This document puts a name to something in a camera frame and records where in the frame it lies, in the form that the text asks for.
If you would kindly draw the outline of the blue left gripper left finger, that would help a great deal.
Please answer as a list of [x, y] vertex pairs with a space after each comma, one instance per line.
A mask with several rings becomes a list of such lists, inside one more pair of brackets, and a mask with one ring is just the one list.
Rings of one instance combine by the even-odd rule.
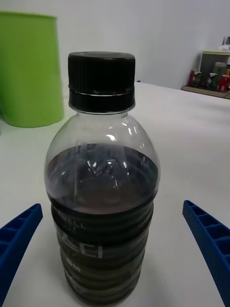
[[0, 229], [0, 305], [2, 306], [27, 247], [43, 219], [39, 203]]

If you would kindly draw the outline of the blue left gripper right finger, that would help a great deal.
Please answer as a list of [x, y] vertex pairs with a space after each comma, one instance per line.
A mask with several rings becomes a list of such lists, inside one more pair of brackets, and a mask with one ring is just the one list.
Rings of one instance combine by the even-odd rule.
[[230, 229], [189, 200], [184, 201], [183, 216], [224, 306], [230, 306]]

